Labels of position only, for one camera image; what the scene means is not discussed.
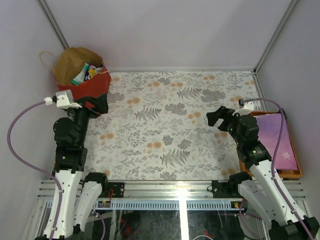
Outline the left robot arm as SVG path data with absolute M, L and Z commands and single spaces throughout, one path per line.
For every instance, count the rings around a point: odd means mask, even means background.
M 88 150 L 85 140 L 90 119 L 109 111 L 107 94 L 73 100 L 65 91 L 56 94 L 59 108 L 67 112 L 53 125 L 56 142 L 52 206 L 39 240 L 83 240 L 85 226 L 98 197 L 110 190 L 105 173 L 83 177 Z

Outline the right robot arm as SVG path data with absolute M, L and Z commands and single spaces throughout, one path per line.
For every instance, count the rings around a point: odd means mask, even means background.
M 224 106 L 206 116 L 210 127 L 222 120 L 218 129 L 230 134 L 238 158 L 249 168 L 249 172 L 229 176 L 229 194 L 250 203 L 262 218 L 271 240 L 313 240 L 320 224 L 315 217 L 307 216 L 282 182 L 271 155 L 259 141 L 257 119 Z

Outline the red paper bag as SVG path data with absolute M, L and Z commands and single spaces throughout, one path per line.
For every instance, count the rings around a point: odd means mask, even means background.
M 65 49 L 57 58 L 55 66 L 50 66 L 42 60 L 42 54 L 52 53 L 41 51 L 39 59 L 43 65 L 53 71 L 56 84 L 61 91 L 70 90 L 74 99 L 82 97 L 98 97 L 107 93 L 110 88 L 110 61 L 103 60 L 97 53 L 84 47 L 70 47 Z

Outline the yellow snack packet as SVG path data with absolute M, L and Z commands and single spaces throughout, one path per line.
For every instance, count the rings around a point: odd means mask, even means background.
M 96 75 L 97 75 L 96 69 L 90 69 L 90 70 L 88 70 L 88 79 L 91 79 L 91 78 L 93 78 L 93 77 L 96 76 Z

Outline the wooden tray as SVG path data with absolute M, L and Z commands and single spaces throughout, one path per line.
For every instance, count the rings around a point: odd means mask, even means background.
M 250 115 L 257 120 L 259 127 L 258 140 L 265 146 L 269 154 L 273 156 L 282 126 L 281 114 L 267 111 L 253 111 Z M 283 124 L 280 144 L 276 153 L 275 168 L 283 179 L 299 179 L 303 176 L 286 123 Z

